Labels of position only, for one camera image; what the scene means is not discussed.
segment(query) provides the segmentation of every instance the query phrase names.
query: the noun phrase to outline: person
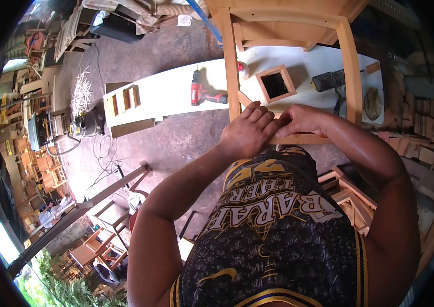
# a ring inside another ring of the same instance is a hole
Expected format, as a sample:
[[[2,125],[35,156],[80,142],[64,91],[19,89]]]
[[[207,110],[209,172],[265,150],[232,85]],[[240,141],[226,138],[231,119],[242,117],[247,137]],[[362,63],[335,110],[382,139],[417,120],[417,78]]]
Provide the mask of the person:
[[[73,201],[73,198],[71,196],[66,197],[64,196],[60,204],[58,206],[54,206],[53,202],[50,202],[48,206],[43,204],[39,208],[39,222],[40,224],[44,224],[45,228],[51,228],[54,224],[58,223],[61,214],[63,213],[63,210],[70,205],[70,203]]]
[[[417,271],[420,238],[414,191],[398,154],[372,133],[313,107],[292,105],[273,118],[251,103],[216,146],[153,189],[132,232],[129,305],[402,302]],[[297,132],[326,135],[378,190],[367,237],[318,184],[305,150],[263,152],[274,135]],[[174,221],[229,166],[224,192],[183,266]]]
[[[97,258],[94,260],[92,266],[105,282],[118,284],[126,280],[128,257],[125,257],[113,270],[109,270],[104,263],[100,263]]]

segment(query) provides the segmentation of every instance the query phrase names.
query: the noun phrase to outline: jersey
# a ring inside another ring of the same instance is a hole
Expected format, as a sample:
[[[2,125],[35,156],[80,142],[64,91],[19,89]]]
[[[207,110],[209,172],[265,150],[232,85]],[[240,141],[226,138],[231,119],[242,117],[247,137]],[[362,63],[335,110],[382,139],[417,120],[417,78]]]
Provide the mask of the jersey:
[[[170,306],[363,306],[363,237],[298,146],[232,164]]]

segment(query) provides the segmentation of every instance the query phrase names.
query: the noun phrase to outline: dust collection hose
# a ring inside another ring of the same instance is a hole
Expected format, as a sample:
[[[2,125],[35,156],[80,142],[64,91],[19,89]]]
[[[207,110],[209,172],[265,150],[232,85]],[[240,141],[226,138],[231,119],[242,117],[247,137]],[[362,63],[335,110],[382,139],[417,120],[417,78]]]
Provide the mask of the dust collection hose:
[[[207,4],[204,0],[198,1],[198,6],[202,9],[206,16],[209,15]],[[201,20],[202,18],[189,4],[162,4],[158,5],[156,8],[156,15],[168,15],[168,16],[178,16],[178,15],[190,15],[194,19]]]
[[[67,133],[66,135],[59,136],[58,138],[54,139],[54,142],[58,142],[58,141],[61,141],[61,140],[67,139],[67,137],[68,137],[68,138],[71,138],[71,139],[73,139],[73,140],[75,140],[75,141],[77,141],[78,143],[75,144],[75,145],[73,145],[73,147],[72,147],[71,149],[69,149],[69,150],[67,150],[67,151],[63,151],[63,152],[57,153],[57,154],[51,153],[50,148],[47,146],[47,147],[46,147],[46,150],[48,151],[48,153],[50,154],[50,156],[52,156],[52,157],[59,157],[59,156],[61,156],[61,155],[65,155],[66,153],[69,153],[70,151],[76,149],[76,148],[80,145],[80,140],[79,140],[79,139],[76,139],[76,138],[74,138],[74,137],[72,137],[72,136],[70,135],[70,133]]]
[[[419,30],[422,23],[418,17],[409,9],[394,0],[369,0],[369,5],[391,16],[405,26]]]

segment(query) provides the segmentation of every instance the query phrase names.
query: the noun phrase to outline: wooden box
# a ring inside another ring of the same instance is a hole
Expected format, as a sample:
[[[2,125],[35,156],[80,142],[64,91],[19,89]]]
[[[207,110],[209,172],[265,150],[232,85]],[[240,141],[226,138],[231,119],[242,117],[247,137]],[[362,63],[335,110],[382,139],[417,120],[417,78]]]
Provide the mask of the wooden box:
[[[263,90],[264,99],[267,103],[272,103],[296,94],[295,86],[290,79],[285,65],[257,73],[256,77]]]

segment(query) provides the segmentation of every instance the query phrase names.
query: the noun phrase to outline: cordless drill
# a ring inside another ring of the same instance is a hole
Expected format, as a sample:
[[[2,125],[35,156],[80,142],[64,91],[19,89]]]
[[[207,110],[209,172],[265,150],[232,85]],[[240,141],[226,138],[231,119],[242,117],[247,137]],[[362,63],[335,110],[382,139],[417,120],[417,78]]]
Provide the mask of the cordless drill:
[[[210,93],[207,89],[203,89],[200,83],[200,71],[195,70],[193,80],[191,81],[191,105],[199,106],[202,101],[211,101],[226,104],[227,95],[221,93]]]

